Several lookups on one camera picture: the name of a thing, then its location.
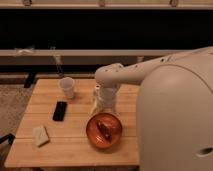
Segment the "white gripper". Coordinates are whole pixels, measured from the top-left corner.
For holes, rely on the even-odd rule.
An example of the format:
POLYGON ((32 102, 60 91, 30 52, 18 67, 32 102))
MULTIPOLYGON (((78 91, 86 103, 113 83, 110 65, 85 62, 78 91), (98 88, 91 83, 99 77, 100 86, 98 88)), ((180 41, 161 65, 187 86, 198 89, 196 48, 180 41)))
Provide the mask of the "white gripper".
MULTIPOLYGON (((113 88, 106 88, 100 87, 98 93, 98 100, 100 105, 103 108, 110 108, 111 114, 118 115, 117 108, 116 108, 116 93, 118 89, 116 87, 113 88)), ((91 114, 95 115, 99 112, 99 104, 98 100, 93 102, 93 106, 91 108, 91 114)))

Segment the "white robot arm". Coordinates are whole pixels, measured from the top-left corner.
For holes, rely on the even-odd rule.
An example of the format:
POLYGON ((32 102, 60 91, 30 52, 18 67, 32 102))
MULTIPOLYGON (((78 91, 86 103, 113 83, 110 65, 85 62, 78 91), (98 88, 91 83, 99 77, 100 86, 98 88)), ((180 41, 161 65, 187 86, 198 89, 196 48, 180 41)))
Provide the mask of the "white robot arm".
POLYGON ((123 84, 139 87, 140 171, 213 171, 213 46, 96 70, 98 99, 116 103, 123 84))

